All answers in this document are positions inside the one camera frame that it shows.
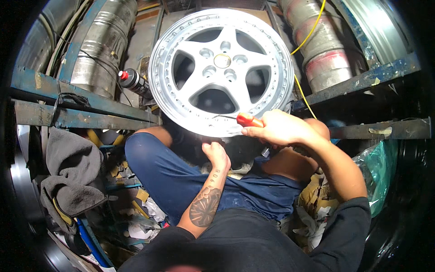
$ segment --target rim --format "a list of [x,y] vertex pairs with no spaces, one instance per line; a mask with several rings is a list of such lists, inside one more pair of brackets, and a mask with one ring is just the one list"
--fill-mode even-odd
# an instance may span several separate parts
[[293,77],[290,53],[279,35],[257,17],[230,9],[203,10],[176,22],[154,47],[148,70],[163,112],[178,125],[212,137],[241,135],[235,120],[213,118],[218,114],[248,112],[260,118],[265,111],[283,109]]
[[343,0],[366,34],[381,64],[408,54],[409,44],[392,6],[379,0]]

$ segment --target tattoo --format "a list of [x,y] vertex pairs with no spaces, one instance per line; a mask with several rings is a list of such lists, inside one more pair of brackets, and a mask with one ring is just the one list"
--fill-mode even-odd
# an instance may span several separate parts
[[208,227],[213,221],[216,210],[218,209],[219,200],[222,190],[211,186],[205,187],[199,195],[193,200],[189,217],[197,227]]

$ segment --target gray rag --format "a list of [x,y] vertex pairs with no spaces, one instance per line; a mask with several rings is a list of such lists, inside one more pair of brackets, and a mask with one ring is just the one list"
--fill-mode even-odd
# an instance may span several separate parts
[[53,205],[70,218],[102,203],[107,198],[92,187],[100,179],[103,154],[96,145],[85,138],[57,128],[50,128],[46,163],[51,176],[41,182],[41,202],[60,228],[76,234],[75,224],[68,225]]

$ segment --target orange screwdriver handle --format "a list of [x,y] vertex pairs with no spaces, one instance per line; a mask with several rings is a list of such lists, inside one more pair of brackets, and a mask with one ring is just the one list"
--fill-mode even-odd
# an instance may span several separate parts
[[241,112],[237,115],[237,123],[242,127],[258,127],[264,128],[264,124],[261,120],[255,118],[253,115]]

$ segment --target hand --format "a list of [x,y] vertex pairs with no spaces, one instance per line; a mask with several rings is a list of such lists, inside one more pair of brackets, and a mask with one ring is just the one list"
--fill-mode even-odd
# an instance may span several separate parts
[[211,144],[203,143],[202,151],[206,154],[214,168],[225,170],[228,173],[231,161],[225,149],[218,142],[212,142]]
[[245,127],[242,129],[242,134],[283,146],[303,144],[319,136],[304,120],[277,109],[265,112],[261,120],[264,128]]

